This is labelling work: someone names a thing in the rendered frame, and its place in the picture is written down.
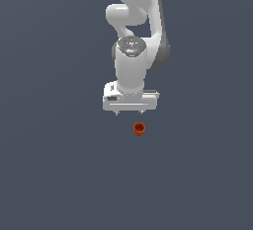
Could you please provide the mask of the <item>small orange cup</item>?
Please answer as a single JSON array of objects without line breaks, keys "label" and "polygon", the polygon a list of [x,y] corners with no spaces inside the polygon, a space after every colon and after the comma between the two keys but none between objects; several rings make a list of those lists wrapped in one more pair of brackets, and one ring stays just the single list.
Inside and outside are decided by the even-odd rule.
[{"label": "small orange cup", "polygon": [[145,125],[142,122],[137,122],[133,125],[133,130],[136,136],[142,136],[145,131]]}]

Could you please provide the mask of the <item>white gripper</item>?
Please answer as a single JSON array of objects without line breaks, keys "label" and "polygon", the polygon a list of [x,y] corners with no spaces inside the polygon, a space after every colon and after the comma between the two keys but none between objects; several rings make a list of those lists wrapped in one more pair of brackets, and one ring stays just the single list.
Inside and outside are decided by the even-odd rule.
[{"label": "white gripper", "polygon": [[121,93],[117,88],[117,82],[109,82],[104,87],[103,110],[112,111],[115,115],[120,112],[139,112],[155,110],[160,93],[156,90],[142,90],[138,93]]}]

